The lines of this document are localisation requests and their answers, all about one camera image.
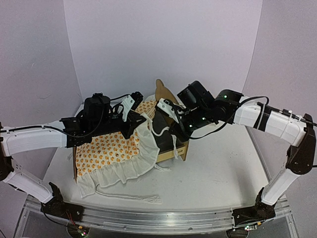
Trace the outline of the wooden pet bed frame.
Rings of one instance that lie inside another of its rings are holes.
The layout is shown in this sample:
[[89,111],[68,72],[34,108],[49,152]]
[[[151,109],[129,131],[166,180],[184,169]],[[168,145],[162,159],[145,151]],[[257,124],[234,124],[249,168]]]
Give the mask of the wooden pet bed frame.
[[145,121],[132,134],[121,132],[94,136],[73,149],[74,179],[80,186],[108,187],[136,179],[156,164],[172,158],[186,160],[189,143],[181,142],[169,129],[179,108],[174,95],[158,79],[154,100],[135,110]]

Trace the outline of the duck print mattress cushion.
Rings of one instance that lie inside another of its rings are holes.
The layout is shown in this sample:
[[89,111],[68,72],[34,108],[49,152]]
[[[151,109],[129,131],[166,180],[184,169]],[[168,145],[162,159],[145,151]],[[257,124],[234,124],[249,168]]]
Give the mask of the duck print mattress cushion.
[[155,136],[163,136],[169,128],[164,127],[160,133],[154,131],[156,104],[157,101],[150,96],[137,107],[136,111],[145,116],[146,121],[127,139],[121,132],[115,132],[94,137],[92,142],[73,148],[75,181],[82,198],[99,194],[123,200],[161,203],[158,195],[133,196],[106,194],[102,191],[119,181],[126,183],[136,179],[152,169],[169,171],[169,168],[157,165],[160,149]]

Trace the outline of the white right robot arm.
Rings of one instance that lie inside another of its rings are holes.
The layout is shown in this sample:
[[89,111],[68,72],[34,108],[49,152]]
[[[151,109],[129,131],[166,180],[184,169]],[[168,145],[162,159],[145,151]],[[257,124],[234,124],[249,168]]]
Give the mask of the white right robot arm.
[[261,219],[269,211],[269,205],[301,175],[313,168],[316,136],[314,123],[308,114],[298,116],[286,109],[269,105],[266,96],[247,97],[240,92],[225,89],[213,96],[200,82],[189,84],[178,94],[182,106],[170,103],[174,119],[172,132],[180,140],[198,140],[194,131],[218,124],[214,132],[227,125],[245,128],[275,137],[285,145],[285,160],[279,172],[261,192],[260,201],[250,207],[249,215]]

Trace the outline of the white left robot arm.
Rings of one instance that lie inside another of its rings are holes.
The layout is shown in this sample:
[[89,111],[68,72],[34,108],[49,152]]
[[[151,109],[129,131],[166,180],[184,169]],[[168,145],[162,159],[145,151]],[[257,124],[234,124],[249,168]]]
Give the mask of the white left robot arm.
[[95,93],[84,101],[83,109],[73,117],[22,127],[5,126],[0,130],[0,179],[46,204],[57,217],[66,213],[58,187],[42,180],[31,164],[23,162],[25,154],[53,152],[92,142],[93,137],[121,132],[128,139],[145,121],[135,109],[143,100],[140,92],[120,96],[121,102]]

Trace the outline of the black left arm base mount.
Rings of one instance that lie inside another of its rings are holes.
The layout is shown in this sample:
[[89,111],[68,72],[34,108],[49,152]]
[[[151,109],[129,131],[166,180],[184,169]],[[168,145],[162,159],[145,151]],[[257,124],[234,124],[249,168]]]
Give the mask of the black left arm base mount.
[[41,204],[41,211],[45,214],[55,217],[69,219],[74,222],[80,222],[83,217],[84,207],[81,205],[65,202],[60,189],[52,182],[49,182],[49,185],[53,191],[53,197],[47,203]]

